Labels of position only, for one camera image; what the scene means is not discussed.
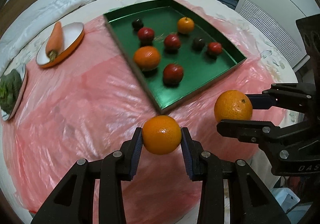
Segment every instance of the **pink plastic sheet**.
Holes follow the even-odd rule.
[[[229,89],[260,93],[273,82],[261,65],[255,39],[230,22],[204,14],[200,7],[178,0],[205,17],[246,54],[233,74],[170,113],[191,136],[224,160],[249,159],[254,144],[240,143],[216,132],[213,107]],[[136,127],[156,115],[148,97],[120,55],[100,16],[85,24],[83,42],[60,65],[43,70],[35,59],[27,65],[28,83],[13,120],[2,122],[7,168],[22,205],[36,212],[52,189],[80,158],[99,160]],[[252,119],[278,125],[284,111],[254,111]],[[181,149],[156,156],[142,150],[137,175],[123,182],[128,224],[174,223],[198,202],[201,184],[186,175]],[[98,223],[95,194],[94,223]]]

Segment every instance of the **radiator vent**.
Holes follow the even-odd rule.
[[[292,37],[257,5],[245,0],[239,14],[255,25],[280,50],[291,67],[295,66],[292,62],[296,61],[297,57],[302,58],[302,50]]]

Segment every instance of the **mandarin orange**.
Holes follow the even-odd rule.
[[[178,32],[181,34],[189,34],[195,28],[195,23],[192,19],[188,17],[183,17],[179,19],[178,23]]]
[[[152,154],[165,155],[174,151],[181,142],[181,130],[171,117],[162,115],[149,119],[142,128],[144,147]]]
[[[252,104],[242,92],[229,90],[218,97],[214,105],[214,116],[217,122],[222,119],[250,120]]]
[[[151,71],[159,65],[161,55],[155,47],[145,46],[134,53],[133,60],[142,71]]]

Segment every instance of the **green tray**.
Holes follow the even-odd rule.
[[[104,14],[106,25],[124,54],[133,73],[161,114],[208,88],[217,80],[234,71],[246,57],[221,32],[206,20],[174,0],[154,0],[138,3]],[[177,54],[164,52],[164,38],[177,31],[177,21],[190,17],[195,22],[195,29],[189,35],[179,35],[181,47]],[[153,74],[143,74],[133,62],[133,55],[140,47],[139,39],[133,31],[131,22],[141,18],[145,27],[155,31],[153,46],[161,53],[158,70]],[[219,42],[223,53],[213,60],[205,51],[193,51],[192,41],[202,37],[206,43]],[[183,80],[177,87],[163,84],[163,69],[169,63],[178,63],[184,68]]]

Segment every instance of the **carrot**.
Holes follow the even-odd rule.
[[[63,44],[63,33],[61,22],[54,24],[53,30],[45,47],[45,53],[50,58],[50,62],[57,58]]]

